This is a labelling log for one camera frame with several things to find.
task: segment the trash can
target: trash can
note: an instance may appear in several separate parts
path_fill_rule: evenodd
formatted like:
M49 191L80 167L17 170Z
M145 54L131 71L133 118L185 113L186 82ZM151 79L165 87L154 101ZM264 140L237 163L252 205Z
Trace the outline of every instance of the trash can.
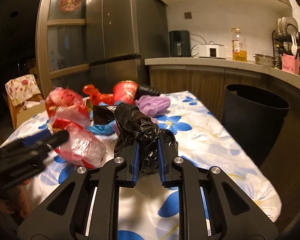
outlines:
M226 86L222 125L260 167L269 155L289 104L267 90L240 84Z

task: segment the wooden door frame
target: wooden door frame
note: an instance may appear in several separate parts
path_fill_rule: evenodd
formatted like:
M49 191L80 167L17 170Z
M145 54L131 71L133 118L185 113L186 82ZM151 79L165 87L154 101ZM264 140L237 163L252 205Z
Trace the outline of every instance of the wooden door frame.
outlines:
M50 72L48 57L48 27L52 26L85 26L85 19L56 19L48 20L51 0L41 0L36 28L36 59L39 69L39 78L44 98L53 90L52 78L89 70L89 64L73 66Z

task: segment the triangular cutout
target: triangular cutout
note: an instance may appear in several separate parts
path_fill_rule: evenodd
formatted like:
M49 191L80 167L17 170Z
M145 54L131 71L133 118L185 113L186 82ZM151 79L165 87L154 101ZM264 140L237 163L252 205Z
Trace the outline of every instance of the triangular cutout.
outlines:
M71 182L63 191L48 205L47 210L57 215L63 216L66 213L75 182Z
M250 210L249 205L234 191L226 182L222 183L223 190L226 193L231 213L234 216L240 215Z

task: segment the refrigerator door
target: refrigerator door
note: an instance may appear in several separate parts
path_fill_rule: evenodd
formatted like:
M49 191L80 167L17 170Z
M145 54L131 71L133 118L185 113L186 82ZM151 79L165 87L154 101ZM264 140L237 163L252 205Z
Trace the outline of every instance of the refrigerator door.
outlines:
M104 94L111 94L112 87L109 87L108 71L106 64L90 67L92 84Z
M103 43L102 0L87 0L87 54L88 62L106 58Z
M120 81L131 80L142 83L138 80L141 77L141 59L130 59L107 63L109 73L109 86L114 87Z
M140 53L136 0L103 0L106 58Z

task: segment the stainless steel bowl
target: stainless steel bowl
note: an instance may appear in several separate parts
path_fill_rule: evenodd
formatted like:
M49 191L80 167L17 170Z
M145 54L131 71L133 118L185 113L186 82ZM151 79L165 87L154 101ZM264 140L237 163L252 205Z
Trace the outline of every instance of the stainless steel bowl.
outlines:
M262 54L255 54L253 56L255 58L256 64L266 67L275 67L276 59L274 57Z

